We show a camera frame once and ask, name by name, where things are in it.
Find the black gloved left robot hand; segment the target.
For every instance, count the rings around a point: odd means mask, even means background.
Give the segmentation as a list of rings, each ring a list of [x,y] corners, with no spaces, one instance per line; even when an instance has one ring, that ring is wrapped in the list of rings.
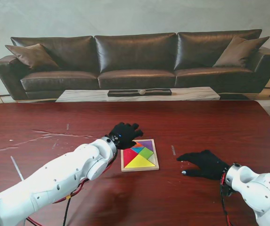
[[[120,122],[114,126],[107,137],[115,144],[118,150],[124,150],[135,146],[136,142],[134,140],[142,137],[143,134],[138,124],[130,125]]]

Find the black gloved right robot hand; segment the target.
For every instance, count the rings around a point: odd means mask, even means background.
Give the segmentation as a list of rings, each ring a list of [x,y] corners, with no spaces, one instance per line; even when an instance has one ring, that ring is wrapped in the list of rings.
[[[182,171],[184,176],[220,180],[222,175],[228,171],[230,166],[214,155],[210,150],[198,153],[185,153],[179,156],[177,161],[188,161],[198,169],[186,169]]]

